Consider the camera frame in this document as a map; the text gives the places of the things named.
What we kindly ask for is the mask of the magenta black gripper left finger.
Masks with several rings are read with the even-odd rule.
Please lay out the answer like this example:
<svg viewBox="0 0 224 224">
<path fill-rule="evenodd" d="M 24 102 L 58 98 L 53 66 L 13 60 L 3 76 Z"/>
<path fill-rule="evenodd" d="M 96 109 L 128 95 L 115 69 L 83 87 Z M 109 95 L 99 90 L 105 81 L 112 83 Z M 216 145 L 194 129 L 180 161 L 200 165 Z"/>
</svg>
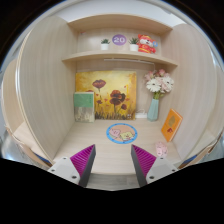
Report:
<svg viewBox="0 0 224 224">
<path fill-rule="evenodd" d="M 95 155 L 95 145 L 88 146 L 71 157 L 61 158 L 48 171 L 81 187 L 86 187 Z"/>
</svg>

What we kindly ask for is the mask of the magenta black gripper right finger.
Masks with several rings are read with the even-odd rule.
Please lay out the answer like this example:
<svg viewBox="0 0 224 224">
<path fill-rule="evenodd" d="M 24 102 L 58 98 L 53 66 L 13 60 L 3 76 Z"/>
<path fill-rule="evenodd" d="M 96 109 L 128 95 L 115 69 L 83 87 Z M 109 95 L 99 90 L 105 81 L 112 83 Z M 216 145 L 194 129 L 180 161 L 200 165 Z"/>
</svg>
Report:
<svg viewBox="0 0 224 224">
<path fill-rule="evenodd" d="M 156 157 L 136 145 L 131 145 L 131 157 L 140 187 L 178 171 L 165 157 Z"/>
</svg>

